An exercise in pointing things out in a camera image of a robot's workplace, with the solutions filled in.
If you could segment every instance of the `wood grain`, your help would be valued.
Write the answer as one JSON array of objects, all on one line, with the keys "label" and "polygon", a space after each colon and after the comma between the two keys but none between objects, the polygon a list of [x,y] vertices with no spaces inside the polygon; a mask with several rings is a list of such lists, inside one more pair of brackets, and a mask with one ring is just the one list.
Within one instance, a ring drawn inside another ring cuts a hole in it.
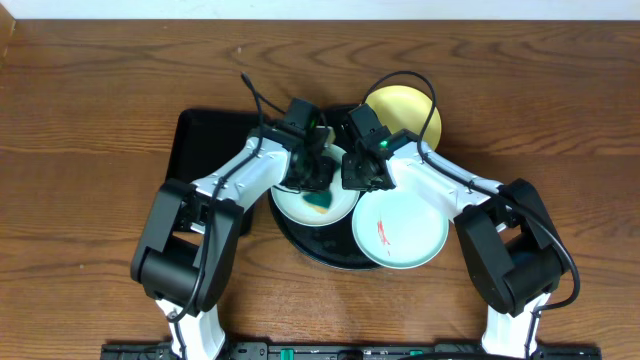
[{"label": "wood grain", "polygon": [[[277,104],[326,106],[405,68],[438,90],[438,150],[533,182],[575,256],[581,297],[540,339],[638,358],[639,45],[625,22],[21,21],[0,73],[0,358],[168,336],[128,268],[182,110],[253,109],[240,71]],[[418,269],[338,271],[264,199],[220,305],[231,334],[280,342],[478,340],[486,316],[455,233]]]}]

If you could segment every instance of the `black cable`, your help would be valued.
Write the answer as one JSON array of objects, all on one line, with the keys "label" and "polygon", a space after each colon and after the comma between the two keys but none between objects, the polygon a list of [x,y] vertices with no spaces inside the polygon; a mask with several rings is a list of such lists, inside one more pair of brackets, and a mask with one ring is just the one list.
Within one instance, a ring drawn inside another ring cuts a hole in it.
[{"label": "black cable", "polygon": [[322,125],[324,125],[324,127],[329,127],[329,125],[327,125],[327,117],[324,116],[324,111],[320,112],[320,122],[322,123]]},{"label": "black cable", "polygon": [[300,189],[300,187],[298,187],[297,191],[287,190],[285,188],[280,187],[279,185],[274,185],[273,188],[278,191],[286,192],[288,194],[295,194],[295,195],[302,194],[302,190]]},{"label": "black cable", "polygon": [[262,101],[264,101],[265,104],[269,105],[273,110],[279,112],[280,114],[284,115],[286,114],[286,112],[284,110],[282,110],[281,108],[277,107],[274,103],[272,103],[271,101],[267,100],[266,97],[262,96],[262,94],[260,94],[259,92],[256,92],[256,94],[258,95],[258,98]]},{"label": "black cable", "polygon": [[578,295],[580,294],[580,275],[578,273],[578,268],[577,268],[575,262],[573,261],[573,258],[569,254],[569,251],[567,251],[566,247],[562,244],[562,242],[560,240],[558,240],[558,238],[556,238],[556,236],[549,230],[549,227],[545,224],[545,221],[542,220],[542,218],[540,218],[540,216],[538,216],[538,214],[536,214],[535,212],[533,212],[531,209],[529,209],[527,207],[524,207],[524,206],[521,206],[519,204],[516,204],[515,202],[513,202],[512,200],[510,200],[509,198],[507,198],[505,196],[502,196],[500,194],[491,192],[491,191],[489,191],[487,189],[484,189],[484,188],[481,188],[481,187],[475,185],[473,183],[473,180],[466,181],[466,180],[460,178],[459,176],[457,176],[456,174],[453,174],[453,173],[447,171],[446,169],[444,169],[444,168],[440,167],[438,164],[436,164],[432,159],[430,159],[428,153],[424,152],[424,150],[422,149],[422,139],[424,138],[424,134],[426,133],[427,128],[429,127],[429,123],[431,122],[431,118],[433,117],[433,113],[435,112],[436,102],[437,102],[436,91],[435,91],[433,85],[431,84],[431,82],[429,81],[429,79],[427,79],[426,77],[424,77],[424,76],[422,76],[422,75],[420,75],[420,74],[418,74],[418,73],[416,73],[414,71],[401,70],[401,71],[393,72],[391,74],[383,76],[371,88],[369,88],[369,90],[367,91],[362,103],[363,104],[365,103],[365,101],[367,100],[367,97],[383,81],[389,79],[390,77],[397,76],[397,75],[415,76],[418,79],[422,80],[429,87],[429,91],[431,91],[431,96],[432,96],[431,109],[429,110],[429,114],[427,115],[427,119],[425,120],[425,122],[424,122],[424,124],[422,126],[422,129],[420,131],[420,135],[418,136],[419,140],[417,142],[418,154],[420,154],[420,157],[422,158],[422,160],[424,162],[426,162],[427,164],[429,164],[434,169],[436,169],[441,174],[443,174],[443,175],[451,178],[452,180],[457,181],[458,183],[468,187],[470,190],[477,191],[477,192],[479,192],[481,194],[489,196],[490,198],[496,199],[499,202],[502,202],[503,205],[511,208],[511,210],[513,212],[515,212],[517,214],[520,214],[521,216],[524,216],[527,220],[531,221],[532,223],[534,223],[535,225],[540,227],[542,229],[542,231],[544,231],[545,234],[547,234],[547,236],[549,236],[549,238],[553,242],[554,248],[561,253],[562,257],[566,260],[566,262],[567,262],[567,264],[569,266],[569,270],[571,271],[571,275],[573,276],[573,291],[571,292],[571,295],[567,299],[565,299],[563,301],[560,301],[560,302],[557,302],[557,303],[554,303],[554,304],[536,306],[532,311],[532,319],[531,319],[531,322],[529,324],[529,333],[527,334],[527,340],[525,342],[525,359],[530,358],[529,347],[531,345],[531,341],[533,341],[533,329],[535,328],[535,324],[536,324],[537,320],[540,318],[540,313],[542,311],[544,311],[544,310],[553,310],[553,309],[559,309],[559,308],[568,306],[569,304],[573,303],[578,298]]},{"label": "black cable", "polygon": [[182,311],[180,311],[180,313],[177,315],[175,313],[171,313],[169,314],[169,316],[167,316],[167,321],[169,321],[170,323],[177,323],[178,321],[180,321],[191,310],[191,307],[193,307],[193,305],[195,304],[198,298],[198,292],[200,291],[200,288],[202,287],[202,281],[204,280],[204,275],[205,275],[204,269],[207,264],[207,255],[209,254],[209,244],[212,241],[214,241],[213,240],[214,220],[215,220],[214,205],[218,198],[218,194],[220,193],[220,189],[224,186],[224,184],[227,182],[227,179],[229,177],[231,177],[236,171],[238,171],[240,168],[246,165],[249,161],[251,161],[251,159],[257,156],[258,153],[260,152],[260,148],[262,147],[262,137],[264,134],[264,131],[263,131],[264,130],[264,114],[262,112],[262,106],[260,105],[260,97],[258,96],[258,92],[256,91],[255,87],[251,83],[251,79],[249,79],[249,75],[247,75],[246,73],[242,73],[241,77],[245,85],[247,85],[249,90],[251,90],[251,93],[253,94],[253,98],[255,99],[255,102],[256,102],[256,107],[258,108],[258,124],[259,124],[258,144],[256,145],[256,147],[253,149],[253,151],[249,156],[244,158],[241,162],[239,162],[226,174],[221,176],[218,179],[218,183],[213,188],[211,199],[209,199],[209,210],[207,214],[207,222],[204,227],[204,236],[202,240],[202,254],[200,255],[200,269],[198,269],[198,276],[196,278],[195,283],[193,284],[193,289],[191,291],[191,295],[189,296],[189,300],[187,301],[185,306],[182,308]]},{"label": "black cable", "polygon": [[187,360],[187,344],[185,344],[184,338],[182,337],[180,323],[173,324],[173,331],[175,331],[176,337],[178,338],[178,344],[180,344],[180,357],[182,358],[182,360]]}]

